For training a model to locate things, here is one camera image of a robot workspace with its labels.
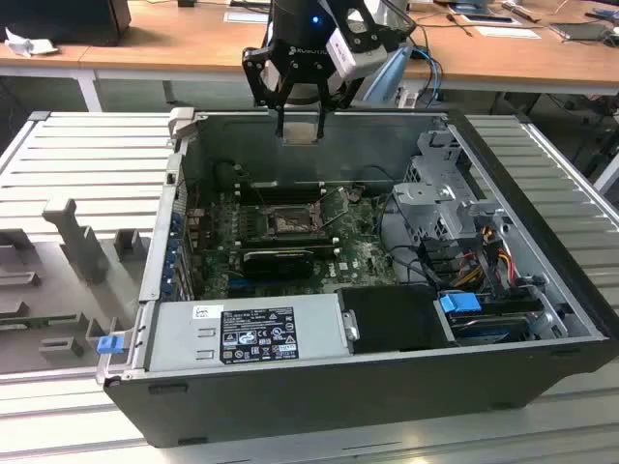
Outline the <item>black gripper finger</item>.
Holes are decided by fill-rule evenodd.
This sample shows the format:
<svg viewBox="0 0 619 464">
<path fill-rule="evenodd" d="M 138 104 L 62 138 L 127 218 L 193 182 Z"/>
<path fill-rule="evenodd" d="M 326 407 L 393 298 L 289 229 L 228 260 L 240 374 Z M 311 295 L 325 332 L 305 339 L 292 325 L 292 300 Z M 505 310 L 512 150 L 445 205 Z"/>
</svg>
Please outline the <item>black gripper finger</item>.
<svg viewBox="0 0 619 464">
<path fill-rule="evenodd" d="M 291 61 L 285 58 L 283 45 L 262 48 L 246 47 L 242 52 L 242 67 L 251 88 L 256 106 L 265 106 L 277 113 L 276 136 L 283 136 L 284 107 L 291 93 Z M 261 73 L 270 62 L 279 73 L 274 89 L 263 80 Z"/>
<path fill-rule="evenodd" d="M 352 81 L 344 81 L 337 91 L 334 94 L 331 94 L 328 79 L 326 77 L 318 76 L 314 80 L 317 90 L 315 101 L 318 103 L 318 122 L 316 130 L 317 140 L 324 137 L 327 114 L 349 107 L 363 82 L 364 79 L 362 77 Z"/>
</svg>

